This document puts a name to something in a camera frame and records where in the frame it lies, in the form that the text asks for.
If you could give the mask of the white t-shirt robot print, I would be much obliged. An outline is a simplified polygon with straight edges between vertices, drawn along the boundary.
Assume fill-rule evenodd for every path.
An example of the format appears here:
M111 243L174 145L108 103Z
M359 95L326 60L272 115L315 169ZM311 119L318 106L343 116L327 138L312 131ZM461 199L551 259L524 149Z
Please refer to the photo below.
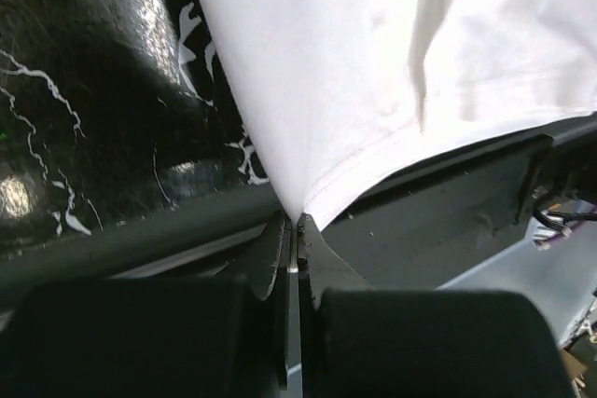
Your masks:
M596 0L200 0L271 185L329 225L422 160L596 109Z

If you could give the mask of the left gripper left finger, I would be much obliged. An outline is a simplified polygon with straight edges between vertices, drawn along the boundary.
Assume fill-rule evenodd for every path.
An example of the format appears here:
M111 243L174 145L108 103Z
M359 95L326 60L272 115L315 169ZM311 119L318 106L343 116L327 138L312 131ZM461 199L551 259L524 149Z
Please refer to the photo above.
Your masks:
M267 346L282 390L288 383L289 264L292 224L276 212L250 248L236 260L236 268L264 308Z

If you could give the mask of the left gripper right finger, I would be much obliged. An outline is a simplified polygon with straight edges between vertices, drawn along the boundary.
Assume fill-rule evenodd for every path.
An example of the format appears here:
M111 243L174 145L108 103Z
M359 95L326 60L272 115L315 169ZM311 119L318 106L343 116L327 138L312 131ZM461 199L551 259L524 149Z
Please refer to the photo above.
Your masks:
M296 247L303 395L322 397L325 331L318 309L323 292L330 288L364 290L369 283L329 247L313 218L305 213L298 220Z

